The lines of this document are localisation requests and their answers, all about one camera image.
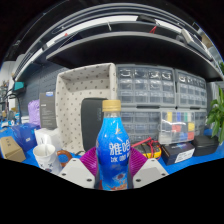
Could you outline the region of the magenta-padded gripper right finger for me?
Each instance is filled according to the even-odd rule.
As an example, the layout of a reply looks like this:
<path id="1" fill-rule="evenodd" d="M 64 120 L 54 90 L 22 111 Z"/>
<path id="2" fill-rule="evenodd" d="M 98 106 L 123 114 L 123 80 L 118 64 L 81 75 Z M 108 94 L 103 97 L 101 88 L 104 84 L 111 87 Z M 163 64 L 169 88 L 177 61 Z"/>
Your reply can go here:
<path id="1" fill-rule="evenodd" d="M 166 176 L 168 172 L 156 159 L 147 159 L 136 149 L 131 149 L 128 169 L 130 188 L 140 188 Z"/>

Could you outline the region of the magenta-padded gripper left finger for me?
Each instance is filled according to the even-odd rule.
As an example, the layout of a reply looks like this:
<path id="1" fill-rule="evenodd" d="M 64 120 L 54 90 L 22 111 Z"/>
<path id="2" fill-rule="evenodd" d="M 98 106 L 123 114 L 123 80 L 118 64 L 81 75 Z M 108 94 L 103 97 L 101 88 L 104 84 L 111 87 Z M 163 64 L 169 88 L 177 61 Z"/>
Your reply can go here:
<path id="1" fill-rule="evenodd" d="M 90 149 L 79 159 L 72 158 L 59 173 L 59 177 L 84 188 L 96 188 L 99 185 L 96 148 Z"/>

